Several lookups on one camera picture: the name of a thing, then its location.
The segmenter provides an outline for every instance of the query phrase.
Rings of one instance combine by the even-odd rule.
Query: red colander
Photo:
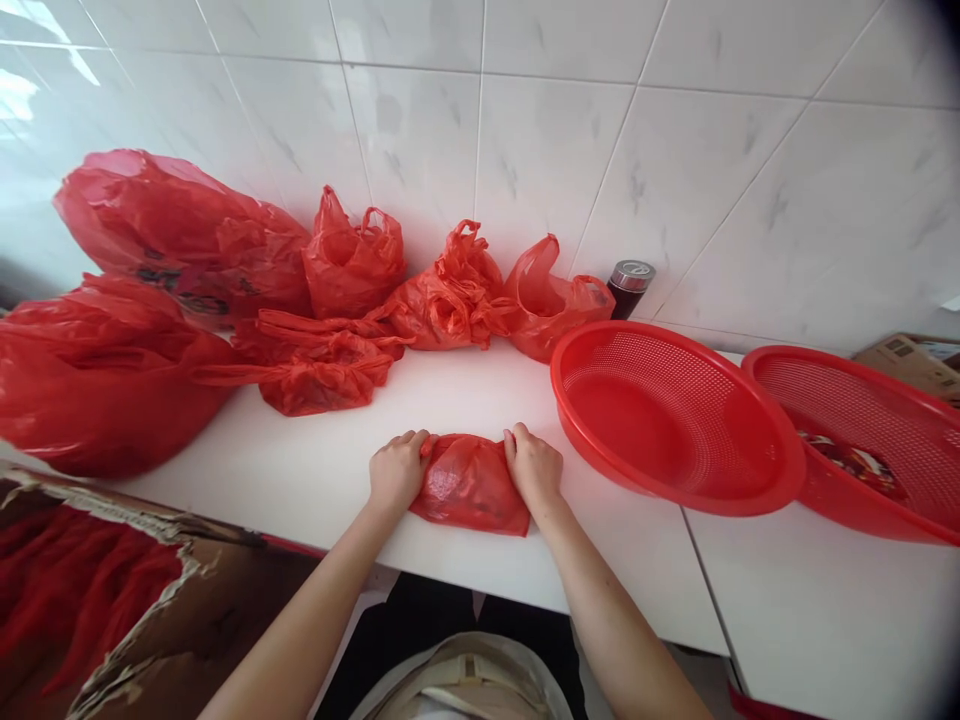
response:
[[[557,345],[550,376],[577,452],[630,490],[716,515],[773,512],[800,492],[803,448],[783,410],[683,335],[583,325]]]
[[[800,501],[861,532],[960,545],[960,413],[865,365],[816,350],[772,345],[744,371],[779,401],[798,430],[864,450],[890,468],[896,500],[807,445]]]

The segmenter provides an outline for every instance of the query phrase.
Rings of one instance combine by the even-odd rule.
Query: hand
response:
[[[509,430],[503,431],[503,447],[513,482],[531,512],[562,500],[563,455],[532,434],[523,423],[514,425],[512,434]]]
[[[420,492],[429,457],[420,448],[430,433],[408,430],[395,437],[370,458],[370,504],[404,513]]]

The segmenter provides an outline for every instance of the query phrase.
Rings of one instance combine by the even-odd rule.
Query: silver bottle cap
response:
[[[656,274],[652,265],[639,260],[621,260],[613,268],[610,282],[621,290],[639,292],[647,289]]]

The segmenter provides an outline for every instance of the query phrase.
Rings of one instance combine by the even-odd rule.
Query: person's left hand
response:
[[[405,512],[420,493],[429,456],[420,448],[430,433],[408,430],[395,437],[370,458],[370,503],[385,510]]]

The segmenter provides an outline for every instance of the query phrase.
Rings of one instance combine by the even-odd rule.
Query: forearm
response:
[[[709,718],[703,702],[559,496],[531,508],[587,661],[618,718]]]
[[[364,580],[401,516],[401,511],[371,504],[360,511],[223,684],[201,720],[306,717]]]

